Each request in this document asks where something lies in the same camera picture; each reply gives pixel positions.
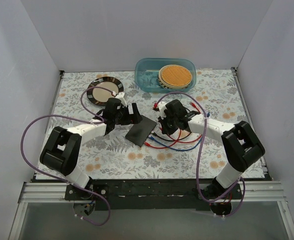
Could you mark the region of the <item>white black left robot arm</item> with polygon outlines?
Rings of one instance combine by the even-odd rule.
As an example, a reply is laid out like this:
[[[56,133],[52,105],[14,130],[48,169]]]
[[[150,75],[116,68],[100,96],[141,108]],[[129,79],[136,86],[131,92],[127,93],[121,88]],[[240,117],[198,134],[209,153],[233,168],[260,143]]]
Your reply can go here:
[[[97,137],[102,137],[114,130],[116,125],[138,124],[142,121],[136,103],[124,105],[118,98],[110,98],[102,111],[101,122],[97,117],[89,123],[74,127],[55,127],[40,155],[40,163],[77,185],[76,194],[82,200],[93,195],[93,187],[89,185],[90,177],[78,166],[78,156],[82,144]]]

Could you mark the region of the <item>teal transparent plastic container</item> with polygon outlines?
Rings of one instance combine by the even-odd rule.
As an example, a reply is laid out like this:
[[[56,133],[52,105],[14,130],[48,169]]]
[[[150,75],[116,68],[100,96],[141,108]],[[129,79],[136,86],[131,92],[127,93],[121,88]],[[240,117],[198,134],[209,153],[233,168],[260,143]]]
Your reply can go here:
[[[143,58],[136,64],[134,78],[144,92],[187,92],[196,84],[196,70],[186,59]]]

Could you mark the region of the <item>striped bowl in container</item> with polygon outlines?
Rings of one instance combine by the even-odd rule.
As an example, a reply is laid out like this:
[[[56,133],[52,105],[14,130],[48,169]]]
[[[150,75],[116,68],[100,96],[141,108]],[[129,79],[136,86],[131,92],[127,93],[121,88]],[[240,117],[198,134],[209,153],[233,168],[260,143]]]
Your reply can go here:
[[[180,65],[166,65],[158,73],[159,83],[169,89],[185,89],[192,80],[191,72]]]

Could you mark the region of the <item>floral patterned table mat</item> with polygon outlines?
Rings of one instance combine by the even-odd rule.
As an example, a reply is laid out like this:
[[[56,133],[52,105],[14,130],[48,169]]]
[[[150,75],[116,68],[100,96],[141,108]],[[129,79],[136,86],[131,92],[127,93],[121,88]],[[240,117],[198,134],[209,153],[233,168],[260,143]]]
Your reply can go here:
[[[99,106],[92,104],[83,94],[88,85],[99,77],[115,77],[124,85],[126,100],[136,103],[139,112],[156,121],[158,114],[152,106],[158,100],[178,99],[190,108],[196,99],[212,119],[238,123],[246,121],[237,83],[230,70],[199,70],[196,85],[188,95],[144,92],[136,85],[134,72],[72,72],[65,73],[54,106],[54,117],[50,128],[74,126],[69,117],[89,120]],[[167,137],[148,139],[147,145],[136,146],[125,138],[130,126],[116,126],[108,135],[85,143],[79,153],[78,165],[93,179],[203,179],[215,177],[227,164],[224,147],[218,141],[205,138],[204,144],[197,143],[196,134],[177,132],[182,142],[167,144]]]

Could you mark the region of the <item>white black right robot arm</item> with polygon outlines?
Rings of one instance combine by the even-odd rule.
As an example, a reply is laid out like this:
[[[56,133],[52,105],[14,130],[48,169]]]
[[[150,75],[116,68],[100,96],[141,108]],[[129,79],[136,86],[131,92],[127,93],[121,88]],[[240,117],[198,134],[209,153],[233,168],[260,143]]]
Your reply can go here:
[[[196,182],[199,196],[207,202],[226,198],[242,174],[266,152],[246,121],[228,123],[211,119],[203,111],[187,111],[177,99],[169,103],[160,101],[154,104],[154,110],[160,114],[158,122],[163,134],[171,135],[176,130],[186,130],[201,134],[201,140],[210,138],[223,145],[227,164],[207,187],[201,188],[200,183]]]

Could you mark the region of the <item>black network switch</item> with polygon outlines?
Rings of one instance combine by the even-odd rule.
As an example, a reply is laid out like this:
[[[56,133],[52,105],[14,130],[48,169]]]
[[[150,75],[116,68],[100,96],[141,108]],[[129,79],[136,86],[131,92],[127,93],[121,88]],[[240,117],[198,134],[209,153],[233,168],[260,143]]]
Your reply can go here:
[[[134,124],[125,138],[134,145],[142,147],[156,125],[157,123],[155,121],[142,116],[142,121],[138,124]]]

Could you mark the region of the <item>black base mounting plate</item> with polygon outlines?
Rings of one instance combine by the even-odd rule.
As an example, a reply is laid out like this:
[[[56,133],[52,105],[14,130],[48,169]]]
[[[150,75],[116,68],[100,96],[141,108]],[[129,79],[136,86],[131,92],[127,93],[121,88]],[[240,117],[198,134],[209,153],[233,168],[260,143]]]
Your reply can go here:
[[[62,182],[35,182],[36,191],[58,195],[69,202],[96,202],[98,211],[107,210],[105,201],[113,210],[197,209],[209,210],[209,200],[215,193],[198,193],[195,179],[108,179],[93,180],[92,192],[80,190]]]

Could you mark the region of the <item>orange woven round coaster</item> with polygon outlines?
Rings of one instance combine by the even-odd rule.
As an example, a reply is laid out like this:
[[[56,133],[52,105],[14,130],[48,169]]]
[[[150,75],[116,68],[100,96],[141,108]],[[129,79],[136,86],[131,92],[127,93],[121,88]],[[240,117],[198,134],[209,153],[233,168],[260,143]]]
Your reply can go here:
[[[166,84],[175,87],[188,85],[192,80],[192,75],[188,69],[180,65],[168,65],[161,70],[161,80]]]

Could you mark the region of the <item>dark rimmed beige plate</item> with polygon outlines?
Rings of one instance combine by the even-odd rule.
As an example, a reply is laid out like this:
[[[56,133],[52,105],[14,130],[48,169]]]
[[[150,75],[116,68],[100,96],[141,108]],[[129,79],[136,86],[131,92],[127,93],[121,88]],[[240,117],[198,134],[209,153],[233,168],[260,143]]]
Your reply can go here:
[[[92,81],[88,88],[92,88],[87,91],[88,100],[98,106],[104,106],[109,98],[113,98],[110,90],[116,94],[124,92],[124,85],[122,82],[110,76],[103,76]]]

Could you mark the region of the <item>aluminium frame rail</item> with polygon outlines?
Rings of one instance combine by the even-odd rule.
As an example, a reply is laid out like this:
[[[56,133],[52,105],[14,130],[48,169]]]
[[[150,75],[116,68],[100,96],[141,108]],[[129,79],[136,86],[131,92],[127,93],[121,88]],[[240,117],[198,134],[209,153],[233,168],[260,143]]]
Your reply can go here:
[[[247,181],[245,183],[246,202],[282,202],[286,201],[280,181]],[[62,182],[24,183],[19,202],[59,203],[64,201],[67,184]]]

